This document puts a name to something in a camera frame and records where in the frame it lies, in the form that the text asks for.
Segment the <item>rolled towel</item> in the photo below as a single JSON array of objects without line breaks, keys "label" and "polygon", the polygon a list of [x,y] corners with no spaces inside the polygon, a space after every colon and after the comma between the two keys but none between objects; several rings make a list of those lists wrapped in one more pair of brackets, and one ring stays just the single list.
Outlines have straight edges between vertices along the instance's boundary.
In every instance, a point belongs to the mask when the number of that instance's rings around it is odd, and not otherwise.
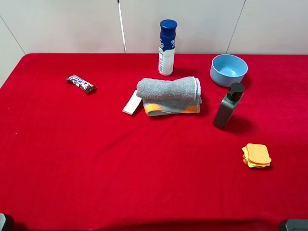
[{"label": "rolled towel", "polygon": [[194,102],[200,95],[200,82],[195,77],[185,77],[174,81],[143,78],[137,84],[137,96],[143,99]]},{"label": "rolled towel", "polygon": [[160,116],[178,113],[199,113],[201,98],[186,100],[148,100],[143,99],[143,107],[148,116]]}]

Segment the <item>chocolate bar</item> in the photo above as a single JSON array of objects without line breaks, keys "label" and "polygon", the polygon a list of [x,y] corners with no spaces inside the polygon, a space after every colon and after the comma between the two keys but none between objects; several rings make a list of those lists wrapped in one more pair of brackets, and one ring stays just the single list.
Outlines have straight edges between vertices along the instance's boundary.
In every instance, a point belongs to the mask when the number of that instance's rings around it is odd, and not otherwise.
[{"label": "chocolate bar", "polygon": [[85,81],[84,79],[76,75],[71,75],[67,77],[66,80],[75,84],[77,87],[80,87],[81,89],[83,89],[85,93],[89,93],[90,91],[96,89],[96,86],[90,84],[89,82]]}]

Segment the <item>blue bowl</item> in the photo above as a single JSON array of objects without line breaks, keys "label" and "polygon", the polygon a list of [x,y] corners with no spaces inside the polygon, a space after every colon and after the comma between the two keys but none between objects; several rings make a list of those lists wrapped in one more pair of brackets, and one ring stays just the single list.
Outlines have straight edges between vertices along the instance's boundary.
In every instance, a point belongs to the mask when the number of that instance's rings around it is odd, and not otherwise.
[{"label": "blue bowl", "polygon": [[245,61],[235,55],[221,54],[212,60],[210,75],[212,80],[223,87],[240,83],[248,71]]}]

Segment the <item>toy sandwich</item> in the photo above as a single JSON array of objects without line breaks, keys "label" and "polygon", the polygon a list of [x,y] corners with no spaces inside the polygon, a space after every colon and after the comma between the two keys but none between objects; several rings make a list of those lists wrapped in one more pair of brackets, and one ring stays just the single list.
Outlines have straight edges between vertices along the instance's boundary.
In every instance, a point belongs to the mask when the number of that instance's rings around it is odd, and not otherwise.
[{"label": "toy sandwich", "polygon": [[242,150],[244,152],[243,162],[249,167],[264,168],[270,166],[271,158],[265,145],[249,143]]}]

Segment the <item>white card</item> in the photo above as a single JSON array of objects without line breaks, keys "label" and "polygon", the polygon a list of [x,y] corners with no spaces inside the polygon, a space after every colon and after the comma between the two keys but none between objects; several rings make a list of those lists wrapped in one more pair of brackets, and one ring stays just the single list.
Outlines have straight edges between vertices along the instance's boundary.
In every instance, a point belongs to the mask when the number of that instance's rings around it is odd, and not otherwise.
[{"label": "white card", "polygon": [[129,102],[126,104],[126,106],[123,108],[123,112],[127,114],[133,114],[138,105],[140,104],[142,98],[138,97],[137,90],[134,91],[133,95],[131,96]]}]

